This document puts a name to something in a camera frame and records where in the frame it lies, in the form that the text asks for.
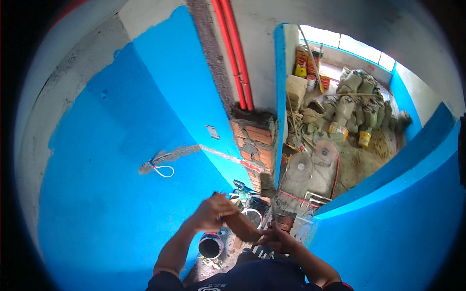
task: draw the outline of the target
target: hand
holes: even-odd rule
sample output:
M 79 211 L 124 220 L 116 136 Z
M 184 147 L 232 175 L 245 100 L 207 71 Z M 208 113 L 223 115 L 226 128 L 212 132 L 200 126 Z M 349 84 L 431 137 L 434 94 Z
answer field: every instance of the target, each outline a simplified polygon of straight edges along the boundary
M 238 207 L 225 198 L 226 194 L 214 192 L 199 205 L 196 212 L 191 215 L 188 222 L 195 231 L 217 232 L 223 224 L 223 216 L 240 212 Z
M 282 254 L 293 254 L 301 245 L 290 234 L 278 228 L 277 224 L 272 222 L 270 227 L 261 232 L 264 237 L 258 240 L 254 245 L 267 245 L 271 250 Z

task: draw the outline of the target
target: exposed brick wall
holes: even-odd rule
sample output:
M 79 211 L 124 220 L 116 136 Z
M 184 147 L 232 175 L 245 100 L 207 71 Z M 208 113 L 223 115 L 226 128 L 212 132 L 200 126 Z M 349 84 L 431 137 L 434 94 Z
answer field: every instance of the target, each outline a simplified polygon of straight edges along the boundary
M 233 131 L 233 140 L 238 145 L 241 157 L 245 161 L 254 162 L 266 173 L 274 175 L 275 169 L 275 137 L 274 118 L 258 122 L 247 119 L 231 118 L 230 125 Z M 246 169 L 255 191 L 260 191 L 260 174 Z

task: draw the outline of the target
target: dark blue shirt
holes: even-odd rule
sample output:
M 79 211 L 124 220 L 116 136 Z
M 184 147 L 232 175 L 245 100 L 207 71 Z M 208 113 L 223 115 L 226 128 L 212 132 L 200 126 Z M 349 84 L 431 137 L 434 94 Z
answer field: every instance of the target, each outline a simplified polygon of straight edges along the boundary
M 292 260 L 257 260 L 233 267 L 227 273 L 218 273 L 203 281 L 184 287 L 170 272 L 159 272 L 149 281 L 146 291 L 259 291 L 308 290 L 322 291 L 315 284 L 307 284 L 305 275 Z M 345 283 L 326 286 L 323 291 L 351 291 Z

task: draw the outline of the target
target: red conduit pipe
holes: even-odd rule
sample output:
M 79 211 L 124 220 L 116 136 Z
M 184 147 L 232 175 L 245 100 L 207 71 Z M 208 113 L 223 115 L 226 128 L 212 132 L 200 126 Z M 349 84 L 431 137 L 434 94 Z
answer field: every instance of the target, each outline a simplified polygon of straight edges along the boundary
M 314 206 L 314 207 L 316 207 L 316 208 L 319 208 L 319 207 L 320 207 L 320 206 L 318 206 L 318 205 L 309 203 L 309 202 L 306 201 L 306 200 L 302 200 L 301 198 L 298 198 L 298 197 L 296 197 L 296 196 L 293 196 L 293 195 L 291 195 L 291 194 L 288 194 L 288 193 L 285 192 L 285 191 L 280 190 L 280 193 L 286 194 L 286 195 L 288 195 L 288 196 L 290 196 L 290 197 L 292 197 L 292 198 L 294 198 L 294 199 L 297 199 L 297 200 L 299 200 L 299 201 L 301 201 L 301 202 L 307 203 L 307 204 L 309 204 L 309 205 L 311 205 L 311 206 Z
M 335 174 L 335 182 L 333 183 L 332 194 L 330 195 L 330 199 L 333 200 L 333 194 L 335 193 L 336 182 L 338 180 L 338 170 L 340 169 L 340 156 L 338 156 L 338 160 L 336 161 L 336 174 Z
M 246 92 L 247 109 L 252 111 L 254 109 L 253 97 L 251 94 L 251 87 L 249 86 L 249 76 L 247 75 L 246 62 L 244 60 L 243 48 L 241 47 L 240 34 L 238 33 L 238 28 L 236 27 L 230 1 L 220 0 L 220 2 L 222 4 L 223 12 L 225 13 L 226 25 L 228 26 L 228 31 L 232 37 L 238 63 L 240 64 L 240 70 L 243 76 L 244 90 Z
M 234 55 L 232 42 L 230 39 L 230 34 L 228 33 L 225 18 L 223 16 L 222 8 L 220 7 L 219 0 L 212 0 L 213 10 L 217 16 L 217 21 L 219 22 L 220 32 L 222 33 L 223 42 L 225 43 L 226 53 L 228 54 L 228 59 L 230 60 L 230 65 L 233 70 L 233 76 L 236 83 L 236 89 L 238 90 L 238 95 L 240 98 L 240 107 L 242 110 L 246 109 L 246 99 L 244 99 L 243 86 L 241 85 L 240 72 L 238 70 L 238 65 L 236 64 L 236 57 Z

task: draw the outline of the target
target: window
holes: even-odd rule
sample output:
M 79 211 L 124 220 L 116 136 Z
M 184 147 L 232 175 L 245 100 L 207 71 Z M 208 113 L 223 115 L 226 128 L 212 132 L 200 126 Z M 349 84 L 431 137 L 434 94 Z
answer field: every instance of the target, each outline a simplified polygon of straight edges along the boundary
M 389 71 L 393 70 L 395 65 L 395 60 L 393 58 L 363 42 L 353 39 L 348 35 L 318 29 L 309 25 L 301 25 L 301 28 L 306 36 L 306 40 L 308 41 L 323 43 L 331 47 L 340 48 L 379 64 L 381 67 L 384 67 Z M 298 36 L 304 43 L 301 31 L 298 31 Z

